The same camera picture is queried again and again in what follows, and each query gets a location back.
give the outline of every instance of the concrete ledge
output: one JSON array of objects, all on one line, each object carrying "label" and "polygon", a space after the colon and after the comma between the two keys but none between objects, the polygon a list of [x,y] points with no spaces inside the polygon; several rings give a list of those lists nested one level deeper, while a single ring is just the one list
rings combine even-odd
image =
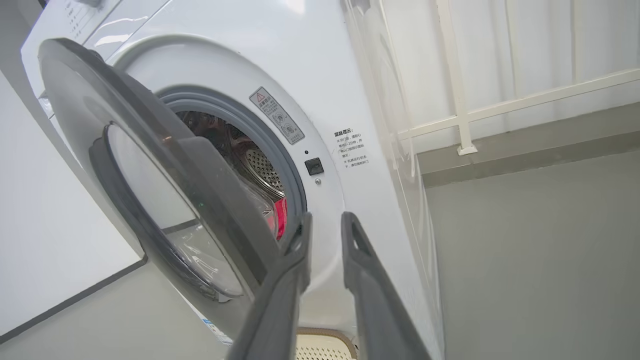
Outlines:
[{"label": "concrete ledge", "polygon": [[640,149],[640,102],[474,140],[475,154],[457,145],[418,154],[431,188]]}]

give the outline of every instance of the warning label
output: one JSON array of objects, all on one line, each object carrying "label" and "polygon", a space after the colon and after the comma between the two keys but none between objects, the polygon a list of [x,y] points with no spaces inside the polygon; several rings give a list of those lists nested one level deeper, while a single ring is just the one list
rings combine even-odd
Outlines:
[{"label": "warning label", "polygon": [[359,167],[369,163],[362,134],[348,128],[336,131],[333,135],[345,168]]},{"label": "warning label", "polygon": [[295,121],[263,87],[260,87],[253,95],[249,96],[249,100],[267,115],[269,120],[287,138],[289,144],[293,145],[304,139],[305,135]]}]

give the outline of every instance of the round door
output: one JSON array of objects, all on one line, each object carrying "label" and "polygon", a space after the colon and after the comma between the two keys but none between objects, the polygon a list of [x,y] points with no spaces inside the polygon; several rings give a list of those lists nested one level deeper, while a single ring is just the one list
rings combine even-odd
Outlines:
[{"label": "round door", "polygon": [[80,165],[149,259],[233,337],[278,255],[248,187],[210,141],[81,45],[46,40],[38,57],[52,108]]}]

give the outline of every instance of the washing machine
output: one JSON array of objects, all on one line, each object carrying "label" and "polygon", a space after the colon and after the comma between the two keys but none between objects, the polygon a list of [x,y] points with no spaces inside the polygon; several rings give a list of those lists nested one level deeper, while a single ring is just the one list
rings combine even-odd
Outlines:
[{"label": "washing machine", "polygon": [[52,0],[22,59],[52,141],[223,342],[306,212],[300,326],[356,335],[341,260],[350,211],[441,359],[433,232],[396,137],[406,107],[392,49],[368,1]]}]

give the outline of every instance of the black square latch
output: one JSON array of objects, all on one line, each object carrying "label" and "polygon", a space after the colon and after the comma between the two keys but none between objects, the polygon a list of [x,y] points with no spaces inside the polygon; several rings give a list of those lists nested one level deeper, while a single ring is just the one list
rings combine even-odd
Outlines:
[{"label": "black square latch", "polygon": [[309,171],[309,175],[322,174],[324,172],[324,169],[322,168],[322,163],[320,162],[320,158],[307,160],[305,161],[305,165],[307,166],[307,171]]}]

